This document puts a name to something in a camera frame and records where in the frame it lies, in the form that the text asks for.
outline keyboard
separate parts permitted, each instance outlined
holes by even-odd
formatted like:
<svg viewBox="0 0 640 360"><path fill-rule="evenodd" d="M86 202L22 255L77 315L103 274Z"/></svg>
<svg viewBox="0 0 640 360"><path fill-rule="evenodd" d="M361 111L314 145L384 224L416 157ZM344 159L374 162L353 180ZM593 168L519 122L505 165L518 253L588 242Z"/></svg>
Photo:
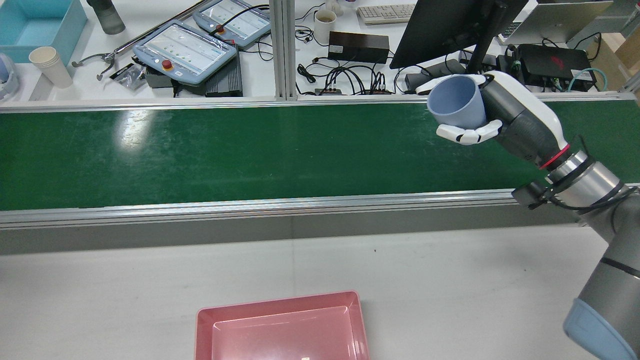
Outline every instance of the keyboard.
<svg viewBox="0 0 640 360"><path fill-rule="evenodd" d="M361 6L358 15L366 25L409 22L415 4Z"/></svg>
<svg viewBox="0 0 640 360"><path fill-rule="evenodd" d="M522 24L522 21L514 21L512 22L503 32L502 32L502 36L504 38L508 38L511 36L511 34L513 34L514 31L516 31L516 29L520 26L520 24Z"/></svg>

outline laptop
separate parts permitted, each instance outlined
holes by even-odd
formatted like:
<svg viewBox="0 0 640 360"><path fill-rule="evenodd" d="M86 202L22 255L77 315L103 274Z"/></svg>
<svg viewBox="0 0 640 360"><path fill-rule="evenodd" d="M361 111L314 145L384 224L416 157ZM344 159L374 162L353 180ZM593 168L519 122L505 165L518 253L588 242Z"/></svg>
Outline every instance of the laptop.
<svg viewBox="0 0 640 360"><path fill-rule="evenodd" d="M524 21L512 23L499 34L498 40L503 45L539 44L544 38L566 43L611 4L613 1L540 3Z"/></svg>

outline green conveyor belt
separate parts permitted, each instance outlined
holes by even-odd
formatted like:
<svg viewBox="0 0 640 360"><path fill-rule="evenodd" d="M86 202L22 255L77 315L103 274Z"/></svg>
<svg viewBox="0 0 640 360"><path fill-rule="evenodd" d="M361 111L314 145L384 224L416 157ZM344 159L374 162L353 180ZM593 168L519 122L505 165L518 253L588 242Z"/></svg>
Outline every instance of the green conveyor belt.
<svg viewBox="0 0 640 360"><path fill-rule="evenodd" d="M640 182L634 101L550 102L570 140ZM423 104L0 113L0 210L513 188L496 142L435 135Z"/></svg>

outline blue cup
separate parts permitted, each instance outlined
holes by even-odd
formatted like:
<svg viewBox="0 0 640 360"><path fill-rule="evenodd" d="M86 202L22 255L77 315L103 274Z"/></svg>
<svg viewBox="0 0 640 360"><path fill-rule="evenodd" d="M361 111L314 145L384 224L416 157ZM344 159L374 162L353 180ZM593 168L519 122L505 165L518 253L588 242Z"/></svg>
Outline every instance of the blue cup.
<svg viewBox="0 0 640 360"><path fill-rule="evenodd" d="M453 75L437 84L429 93L427 109L439 124L463 129L486 125L480 89L467 75Z"/></svg>

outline teal cable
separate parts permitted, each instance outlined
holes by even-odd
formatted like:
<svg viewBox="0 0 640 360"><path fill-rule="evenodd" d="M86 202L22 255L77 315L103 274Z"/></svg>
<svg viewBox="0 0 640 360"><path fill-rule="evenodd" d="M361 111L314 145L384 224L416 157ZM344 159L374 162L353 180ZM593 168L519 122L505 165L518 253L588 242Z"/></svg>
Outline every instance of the teal cable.
<svg viewBox="0 0 640 360"><path fill-rule="evenodd" d="M602 88L602 91L607 91L607 75L604 73L604 71L600 70L600 69L596 69L594 67L588 67L582 71L580 71L579 73L577 73L573 79L571 79L571 82L569 83L569 87L566 89L566 92L570 92L571 88L573 87L573 83L577 80L577 78L582 75L585 71L596 71L599 72L602 77L604 78L604 87Z"/></svg>

